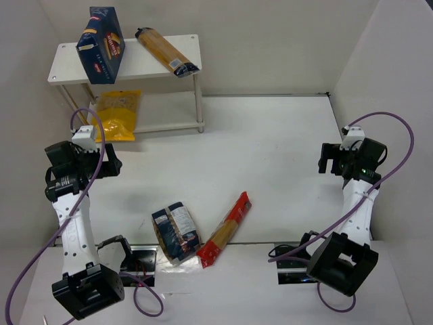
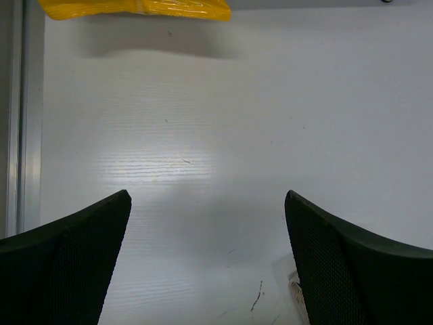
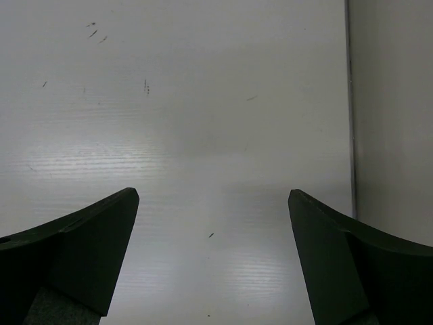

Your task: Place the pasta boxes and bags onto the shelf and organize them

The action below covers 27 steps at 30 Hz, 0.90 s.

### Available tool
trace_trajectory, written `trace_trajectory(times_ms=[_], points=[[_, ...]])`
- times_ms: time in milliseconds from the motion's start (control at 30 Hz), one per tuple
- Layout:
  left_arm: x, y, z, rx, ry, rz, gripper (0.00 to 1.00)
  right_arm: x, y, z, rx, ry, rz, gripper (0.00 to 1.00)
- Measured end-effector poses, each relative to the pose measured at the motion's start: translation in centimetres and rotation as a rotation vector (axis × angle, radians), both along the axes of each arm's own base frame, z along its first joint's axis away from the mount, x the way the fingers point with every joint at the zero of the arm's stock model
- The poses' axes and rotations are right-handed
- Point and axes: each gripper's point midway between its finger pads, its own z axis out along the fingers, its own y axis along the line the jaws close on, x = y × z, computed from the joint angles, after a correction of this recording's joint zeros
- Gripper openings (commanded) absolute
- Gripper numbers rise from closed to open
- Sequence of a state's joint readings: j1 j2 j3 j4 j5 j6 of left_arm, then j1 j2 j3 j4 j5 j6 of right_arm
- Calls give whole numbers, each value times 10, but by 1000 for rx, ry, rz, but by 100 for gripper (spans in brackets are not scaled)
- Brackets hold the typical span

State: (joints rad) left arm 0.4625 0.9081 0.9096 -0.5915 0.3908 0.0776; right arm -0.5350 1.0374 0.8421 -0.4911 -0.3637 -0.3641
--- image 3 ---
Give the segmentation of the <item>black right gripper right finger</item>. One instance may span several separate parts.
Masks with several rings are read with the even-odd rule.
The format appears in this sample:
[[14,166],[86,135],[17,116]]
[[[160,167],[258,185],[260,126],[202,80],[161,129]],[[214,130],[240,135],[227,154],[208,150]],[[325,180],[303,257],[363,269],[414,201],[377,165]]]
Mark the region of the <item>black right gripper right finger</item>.
[[296,189],[288,208],[316,324],[431,324],[432,247]]

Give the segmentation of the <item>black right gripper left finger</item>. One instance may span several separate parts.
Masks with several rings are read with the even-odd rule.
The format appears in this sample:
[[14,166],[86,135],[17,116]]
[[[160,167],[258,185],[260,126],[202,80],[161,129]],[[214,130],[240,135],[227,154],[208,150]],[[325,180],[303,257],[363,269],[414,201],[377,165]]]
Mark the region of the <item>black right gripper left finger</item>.
[[107,316],[139,206],[125,188],[1,238],[2,324],[99,324]]

